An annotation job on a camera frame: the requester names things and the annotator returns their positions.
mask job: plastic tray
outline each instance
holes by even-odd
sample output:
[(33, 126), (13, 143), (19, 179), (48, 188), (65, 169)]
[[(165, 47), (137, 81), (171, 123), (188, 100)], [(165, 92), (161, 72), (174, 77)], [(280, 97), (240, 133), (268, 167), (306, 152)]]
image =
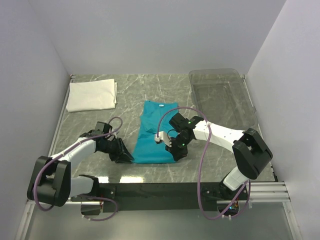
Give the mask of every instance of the plastic tray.
[(257, 128), (254, 108), (236, 70), (194, 70), (189, 79), (193, 102), (210, 122), (236, 130)]

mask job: marble tabletop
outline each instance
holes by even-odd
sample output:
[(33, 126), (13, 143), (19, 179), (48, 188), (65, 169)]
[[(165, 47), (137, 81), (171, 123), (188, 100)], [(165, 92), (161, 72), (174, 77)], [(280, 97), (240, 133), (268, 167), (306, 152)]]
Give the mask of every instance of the marble tabletop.
[[(187, 74), (104, 74), (74, 75), (77, 83), (114, 79), (117, 82), (115, 109), (68, 112), (64, 109), (60, 130), (55, 140), (53, 152), (56, 154), (71, 144), (85, 132), (95, 128), (97, 121), (107, 122), (113, 116), (123, 119), (118, 136), (123, 139), (128, 151), (134, 151), (140, 128), (140, 115), (145, 100), (173, 103), (194, 107), (192, 89)], [(196, 114), (191, 110), (180, 113), (191, 118)], [(110, 183), (179, 183), (196, 182), (200, 157), (205, 141), (192, 141), (188, 145), (188, 156), (171, 164), (116, 164), (107, 154), (96, 152), (84, 159), (72, 176), (86, 174), (99, 177), (101, 182)], [(202, 182), (220, 182), (236, 166), (233, 153), (211, 144), (202, 166)], [(273, 169), (269, 164), (257, 181), (273, 182)]]

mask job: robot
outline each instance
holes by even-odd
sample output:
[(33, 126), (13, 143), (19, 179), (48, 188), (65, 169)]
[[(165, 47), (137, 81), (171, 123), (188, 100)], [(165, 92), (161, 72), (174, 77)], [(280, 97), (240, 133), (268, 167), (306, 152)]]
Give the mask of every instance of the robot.
[[(175, 161), (187, 156), (188, 144), (192, 140), (206, 141), (210, 134), (209, 128), (212, 132), (210, 142), (234, 153), (237, 166), (221, 182), (201, 183), (201, 195), (205, 198), (204, 207), (206, 210), (217, 211), (216, 201), (231, 200), (240, 186), (248, 180), (257, 179), (273, 158), (272, 152), (262, 137), (252, 128), (247, 131), (230, 129), (205, 121), (199, 116), (194, 116), (191, 119), (184, 118), (180, 113), (175, 114), (169, 124), (178, 135), (169, 137), (166, 132), (160, 131), (155, 135), (154, 140), (157, 144), (164, 142), (165, 149), (172, 154)], [(109, 123), (97, 122), (93, 130), (83, 133), (74, 144), (64, 151), (50, 157), (39, 157), (34, 165), (27, 198), (35, 200), (34, 189), (37, 183), (37, 201), (51, 206), (61, 207), (69, 199), (81, 202), (84, 199), (90, 200), (90, 196), (101, 197), (103, 195), (119, 202), (121, 210), (197, 208), (193, 197), (196, 195), (196, 183), (112, 184), (99, 183), (97, 177), (90, 175), (71, 177), (72, 169), (97, 151), (109, 154), (110, 160), (117, 164), (133, 162), (134, 158), (128, 152), (122, 139), (118, 138), (116, 134), (111, 134), (116, 132), (112, 132), (112, 129), (113, 127)], [(155, 189), (159, 189), (160, 186), (161, 189), (167, 191), (157, 194)], [(181, 191), (185, 189), (186, 194), (164, 198), (166, 194), (175, 193), (177, 188)], [(135, 200), (139, 198), (142, 202), (135, 201), (136, 205), (134, 205), (133, 198), (128, 198), (128, 196), (134, 197)], [(246, 199), (247, 194), (244, 191), (239, 197), (242, 200)], [(189, 201), (188, 206), (180, 206), (179, 202), (175, 202), (181, 201), (183, 198)], [(167, 200), (168, 202), (163, 206), (159, 204)], [(108, 206), (103, 208), (103, 211), (112, 212)]]

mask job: blue cloth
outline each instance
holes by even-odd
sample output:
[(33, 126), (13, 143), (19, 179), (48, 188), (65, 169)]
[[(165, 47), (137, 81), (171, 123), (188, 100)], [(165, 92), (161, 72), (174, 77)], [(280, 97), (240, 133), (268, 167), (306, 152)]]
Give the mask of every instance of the blue cloth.
[[(141, 125), (132, 156), (136, 164), (171, 164), (175, 163), (174, 157), (166, 151), (164, 142), (156, 144), (155, 134), (157, 133), (160, 118), (169, 110), (177, 108), (175, 103), (161, 103), (154, 101), (145, 101), (143, 114), (140, 116)], [(168, 113), (162, 120), (160, 130), (166, 133), (173, 129), (169, 120), (178, 112), (174, 110)], [(175, 137), (177, 133), (171, 131), (170, 135)]]

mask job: folded white towel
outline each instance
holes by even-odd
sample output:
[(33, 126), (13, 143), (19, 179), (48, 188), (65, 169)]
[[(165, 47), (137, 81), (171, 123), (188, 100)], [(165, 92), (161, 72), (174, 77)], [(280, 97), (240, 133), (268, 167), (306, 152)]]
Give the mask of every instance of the folded white towel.
[(66, 109), (68, 112), (114, 109), (117, 83), (114, 79), (71, 82)]

